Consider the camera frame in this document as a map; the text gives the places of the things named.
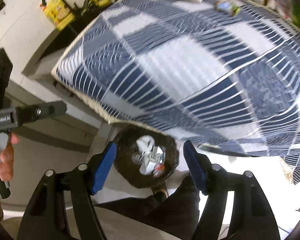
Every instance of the quilted bedspread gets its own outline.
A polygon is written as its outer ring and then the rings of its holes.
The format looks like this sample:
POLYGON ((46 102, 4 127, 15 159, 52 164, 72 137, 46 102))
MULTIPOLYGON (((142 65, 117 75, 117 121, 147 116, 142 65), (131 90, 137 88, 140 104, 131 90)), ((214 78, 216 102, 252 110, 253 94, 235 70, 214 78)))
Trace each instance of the quilted bedspread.
POLYGON ((300 181, 300 32, 241 1, 119 0, 53 70, 111 118, 254 156, 281 156, 300 181))

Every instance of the human hand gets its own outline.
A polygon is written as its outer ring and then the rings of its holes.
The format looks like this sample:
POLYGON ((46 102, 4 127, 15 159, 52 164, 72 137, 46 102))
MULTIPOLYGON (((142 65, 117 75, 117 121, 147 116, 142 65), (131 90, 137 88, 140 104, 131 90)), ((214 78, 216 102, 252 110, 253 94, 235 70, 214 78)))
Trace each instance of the human hand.
MULTIPOLYGON (((10 134, 10 143, 0 153, 0 179, 2 181, 10 181, 13 178, 13 162, 14 162, 14 149, 12 144, 17 144, 19 137, 15 133, 10 134)), ((1 203, 0 203, 0 219, 3 217, 1 203)))

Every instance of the yellow container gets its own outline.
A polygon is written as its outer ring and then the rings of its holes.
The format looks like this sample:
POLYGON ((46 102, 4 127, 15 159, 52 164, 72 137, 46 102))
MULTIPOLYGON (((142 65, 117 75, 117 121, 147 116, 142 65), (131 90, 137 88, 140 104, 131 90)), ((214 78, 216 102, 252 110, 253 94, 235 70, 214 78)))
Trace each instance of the yellow container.
POLYGON ((59 31, 62 31, 75 18, 62 0, 51 0, 47 5, 41 5, 41 9, 59 31))

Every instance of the black pants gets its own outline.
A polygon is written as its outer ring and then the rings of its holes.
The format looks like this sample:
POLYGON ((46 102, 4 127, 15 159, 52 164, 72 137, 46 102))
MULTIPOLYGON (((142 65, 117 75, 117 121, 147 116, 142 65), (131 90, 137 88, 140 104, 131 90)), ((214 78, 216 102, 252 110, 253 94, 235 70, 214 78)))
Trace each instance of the black pants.
POLYGON ((144 199, 125 198, 97 206, 160 229, 182 240, 190 240, 198 225, 199 201, 199 191, 189 175, 168 198, 163 192, 158 192, 144 199))

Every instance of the trash bin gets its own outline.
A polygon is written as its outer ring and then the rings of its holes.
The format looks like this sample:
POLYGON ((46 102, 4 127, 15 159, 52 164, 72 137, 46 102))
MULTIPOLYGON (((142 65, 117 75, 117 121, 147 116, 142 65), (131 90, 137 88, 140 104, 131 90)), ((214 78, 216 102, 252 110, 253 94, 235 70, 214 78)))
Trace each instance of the trash bin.
POLYGON ((116 170, 133 186, 137 188, 155 187, 164 182, 176 170, 179 164, 179 152, 175 140, 170 136, 149 131, 136 126, 129 126, 120 131, 113 140, 117 144, 117 157, 114 160, 116 170), (131 157, 139 152, 137 139, 150 135, 154 138, 155 145, 166 148, 165 169, 160 177, 153 174, 142 175, 140 165, 135 164, 131 157))

